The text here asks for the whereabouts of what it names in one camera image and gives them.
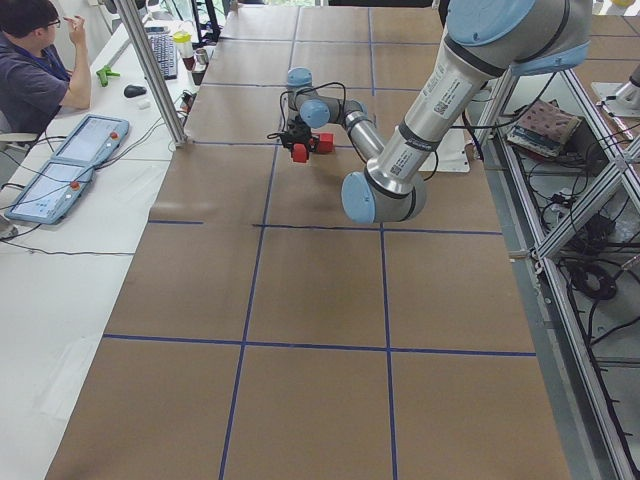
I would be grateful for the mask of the aluminium frame rack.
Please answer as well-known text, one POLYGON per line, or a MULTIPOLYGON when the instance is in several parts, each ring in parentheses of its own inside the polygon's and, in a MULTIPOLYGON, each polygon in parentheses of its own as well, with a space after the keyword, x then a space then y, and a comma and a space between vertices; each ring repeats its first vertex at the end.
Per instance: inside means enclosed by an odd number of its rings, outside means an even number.
POLYGON ((639 475, 639 114, 614 98, 632 69, 505 75, 469 113, 576 479, 639 475), (534 100, 579 119, 557 156, 508 139, 534 100))

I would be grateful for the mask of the black computer mouse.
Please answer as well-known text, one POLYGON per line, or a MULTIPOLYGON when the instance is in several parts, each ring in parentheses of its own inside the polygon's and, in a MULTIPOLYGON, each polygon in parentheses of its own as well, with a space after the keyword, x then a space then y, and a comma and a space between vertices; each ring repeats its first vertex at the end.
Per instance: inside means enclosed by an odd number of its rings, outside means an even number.
POLYGON ((135 97, 145 95, 146 93, 147 93, 147 89, 144 86, 133 85, 133 84, 127 85, 123 90, 123 95, 126 98, 135 98, 135 97))

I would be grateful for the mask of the aluminium frame post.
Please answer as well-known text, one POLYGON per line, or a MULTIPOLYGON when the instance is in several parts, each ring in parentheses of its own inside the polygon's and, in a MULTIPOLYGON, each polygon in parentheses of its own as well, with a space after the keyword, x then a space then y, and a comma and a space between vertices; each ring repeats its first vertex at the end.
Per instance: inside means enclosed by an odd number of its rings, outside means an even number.
POLYGON ((176 147, 180 147, 185 144, 187 136, 147 38, 136 3, 130 0, 115 0, 114 4, 132 41, 142 71, 150 86, 165 126, 169 131, 171 140, 176 147))

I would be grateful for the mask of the green plastic tool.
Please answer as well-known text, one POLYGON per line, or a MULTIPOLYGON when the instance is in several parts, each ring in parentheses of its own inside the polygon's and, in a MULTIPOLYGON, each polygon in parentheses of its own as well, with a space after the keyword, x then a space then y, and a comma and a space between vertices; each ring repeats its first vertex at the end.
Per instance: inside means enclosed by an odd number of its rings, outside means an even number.
POLYGON ((101 87, 106 87, 109 85, 109 80, 112 77, 120 77, 121 74, 112 70, 109 65, 103 66, 101 69, 96 71, 96 75, 99 79, 99 84, 101 87))

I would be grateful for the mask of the yellow lid cup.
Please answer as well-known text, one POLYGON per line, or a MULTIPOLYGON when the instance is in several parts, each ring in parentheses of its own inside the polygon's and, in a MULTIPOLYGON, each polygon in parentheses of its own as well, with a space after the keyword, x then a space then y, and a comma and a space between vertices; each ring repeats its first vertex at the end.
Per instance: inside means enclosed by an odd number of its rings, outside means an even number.
POLYGON ((184 30, 178 30, 173 33, 172 39, 185 68, 188 71, 192 71, 195 65, 195 58, 191 34, 184 30))

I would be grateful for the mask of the red block one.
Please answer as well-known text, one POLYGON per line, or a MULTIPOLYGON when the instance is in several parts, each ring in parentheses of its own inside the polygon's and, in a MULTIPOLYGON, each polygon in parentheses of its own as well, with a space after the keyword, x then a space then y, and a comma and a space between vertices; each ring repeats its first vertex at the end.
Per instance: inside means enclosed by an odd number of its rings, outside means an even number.
POLYGON ((334 151, 334 135, 332 133, 321 132, 317 136, 316 152, 318 154, 329 154, 334 151))
POLYGON ((309 160, 310 152, 305 144, 295 143, 290 152, 291 159, 295 163, 306 163, 309 160))

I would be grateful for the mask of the steel cup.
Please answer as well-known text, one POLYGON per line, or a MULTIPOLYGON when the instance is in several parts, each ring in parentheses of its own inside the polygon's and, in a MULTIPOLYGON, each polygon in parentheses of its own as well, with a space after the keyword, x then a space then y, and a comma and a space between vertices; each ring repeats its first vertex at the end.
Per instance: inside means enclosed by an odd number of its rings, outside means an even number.
POLYGON ((204 68, 209 63, 209 55, 205 48, 198 48, 194 51, 195 64, 204 68))

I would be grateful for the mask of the seated person dark shirt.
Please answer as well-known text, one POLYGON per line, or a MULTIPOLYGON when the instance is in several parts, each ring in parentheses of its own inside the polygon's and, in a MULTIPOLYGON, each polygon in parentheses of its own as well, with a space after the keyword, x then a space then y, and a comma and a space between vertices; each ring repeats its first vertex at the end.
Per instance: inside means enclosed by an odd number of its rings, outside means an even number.
POLYGON ((87 110, 91 97, 85 19, 61 17, 50 1, 3 1, 1 114, 8 131, 40 135, 60 109, 87 110), (71 70, 55 47, 61 23, 75 49, 71 70))

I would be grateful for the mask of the teach pendant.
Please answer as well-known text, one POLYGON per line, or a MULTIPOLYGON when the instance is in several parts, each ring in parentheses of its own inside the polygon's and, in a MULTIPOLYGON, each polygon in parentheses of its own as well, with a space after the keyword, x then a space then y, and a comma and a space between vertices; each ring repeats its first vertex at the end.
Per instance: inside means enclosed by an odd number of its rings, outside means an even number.
POLYGON ((94 168, 47 162, 11 204, 11 220, 53 225, 65 217, 93 180, 94 168))
POLYGON ((124 119, 88 114, 66 136, 50 159, 65 165, 96 167, 106 162, 129 132, 124 119))

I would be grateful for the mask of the lower teach pendant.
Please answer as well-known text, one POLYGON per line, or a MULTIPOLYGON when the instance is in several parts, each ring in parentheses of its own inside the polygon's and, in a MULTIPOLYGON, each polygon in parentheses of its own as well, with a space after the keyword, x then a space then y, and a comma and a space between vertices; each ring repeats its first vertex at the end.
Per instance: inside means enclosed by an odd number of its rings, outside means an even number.
POLYGON ((53 225, 65 217, 93 180, 94 168, 47 162, 11 204, 11 220, 53 225))

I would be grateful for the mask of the black keyboard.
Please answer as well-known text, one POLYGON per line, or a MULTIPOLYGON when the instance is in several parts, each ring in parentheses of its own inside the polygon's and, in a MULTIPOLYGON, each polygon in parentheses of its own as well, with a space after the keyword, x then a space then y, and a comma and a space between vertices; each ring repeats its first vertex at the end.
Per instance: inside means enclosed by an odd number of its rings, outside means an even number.
POLYGON ((153 34, 148 37, 151 50, 165 80, 178 76, 177 48, 168 34, 153 34))

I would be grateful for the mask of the upper teach pendant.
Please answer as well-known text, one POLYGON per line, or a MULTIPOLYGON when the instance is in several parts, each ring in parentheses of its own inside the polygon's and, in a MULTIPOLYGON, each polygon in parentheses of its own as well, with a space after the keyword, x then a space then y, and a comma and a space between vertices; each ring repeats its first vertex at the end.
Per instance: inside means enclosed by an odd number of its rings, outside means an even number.
POLYGON ((88 114, 66 136, 50 159, 65 165, 96 167, 106 162, 129 132, 124 119, 88 114))

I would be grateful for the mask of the white pedestal column base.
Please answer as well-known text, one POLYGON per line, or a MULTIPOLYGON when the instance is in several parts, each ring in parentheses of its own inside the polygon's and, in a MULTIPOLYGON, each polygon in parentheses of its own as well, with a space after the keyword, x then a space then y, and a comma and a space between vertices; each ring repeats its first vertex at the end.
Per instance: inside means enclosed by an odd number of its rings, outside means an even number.
POLYGON ((461 129, 449 130, 440 142, 436 153, 430 155, 420 167, 421 172, 432 172, 435 163, 438 163, 437 171, 445 173, 467 173, 470 171, 469 161, 466 155, 465 131, 461 129))

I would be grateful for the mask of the folded patterned cloth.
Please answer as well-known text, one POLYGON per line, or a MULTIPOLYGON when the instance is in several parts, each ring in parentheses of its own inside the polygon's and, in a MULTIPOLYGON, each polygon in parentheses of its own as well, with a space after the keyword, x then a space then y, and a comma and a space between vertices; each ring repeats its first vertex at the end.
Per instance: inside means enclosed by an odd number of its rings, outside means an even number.
POLYGON ((582 123, 582 118, 560 109, 554 102, 536 100, 508 131, 512 145, 541 155, 555 157, 582 123))

